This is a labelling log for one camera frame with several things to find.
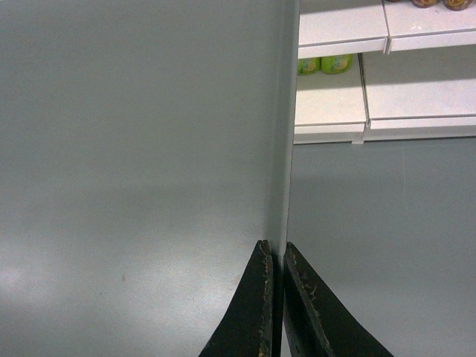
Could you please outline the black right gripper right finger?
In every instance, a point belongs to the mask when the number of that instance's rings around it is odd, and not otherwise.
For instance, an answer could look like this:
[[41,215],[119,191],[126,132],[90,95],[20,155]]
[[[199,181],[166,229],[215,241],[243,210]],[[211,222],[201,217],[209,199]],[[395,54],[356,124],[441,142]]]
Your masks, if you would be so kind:
[[292,243],[284,255],[286,337],[292,356],[391,356]]

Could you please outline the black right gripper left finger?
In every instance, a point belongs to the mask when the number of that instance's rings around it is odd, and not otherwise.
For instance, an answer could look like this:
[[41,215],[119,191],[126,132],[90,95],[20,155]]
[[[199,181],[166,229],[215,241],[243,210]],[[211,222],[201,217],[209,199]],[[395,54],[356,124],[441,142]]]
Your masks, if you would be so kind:
[[270,356],[274,266],[268,241],[257,241],[226,313],[201,356]]

